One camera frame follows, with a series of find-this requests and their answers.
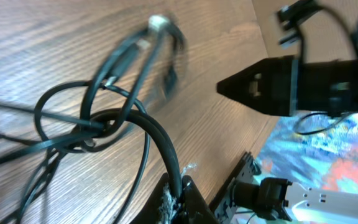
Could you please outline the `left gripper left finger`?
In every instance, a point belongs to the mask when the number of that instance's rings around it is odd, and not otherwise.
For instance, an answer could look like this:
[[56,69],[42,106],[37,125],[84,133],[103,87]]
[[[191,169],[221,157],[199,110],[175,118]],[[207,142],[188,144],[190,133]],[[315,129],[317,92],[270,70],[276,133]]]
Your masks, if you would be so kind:
[[175,198],[170,192],[168,181],[168,174],[164,173],[130,224],[171,224],[175,216]]

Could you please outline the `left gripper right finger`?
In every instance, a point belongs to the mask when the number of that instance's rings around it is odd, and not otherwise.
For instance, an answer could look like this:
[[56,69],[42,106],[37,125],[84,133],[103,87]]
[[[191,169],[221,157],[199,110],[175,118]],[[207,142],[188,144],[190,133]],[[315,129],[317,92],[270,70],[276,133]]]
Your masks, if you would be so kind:
[[218,224],[202,194],[189,175],[182,178],[183,194],[181,209],[175,218],[177,224]]

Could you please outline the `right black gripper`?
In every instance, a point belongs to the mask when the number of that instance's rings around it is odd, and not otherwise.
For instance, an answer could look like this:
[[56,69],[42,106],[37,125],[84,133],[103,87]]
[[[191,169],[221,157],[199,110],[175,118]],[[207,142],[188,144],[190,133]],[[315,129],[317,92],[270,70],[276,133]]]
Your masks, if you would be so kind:
[[295,56],[265,58],[218,82],[216,91],[271,116],[293,116],[296,104],[298,110],[358,113],[358,60],[303,64],[297,87]]

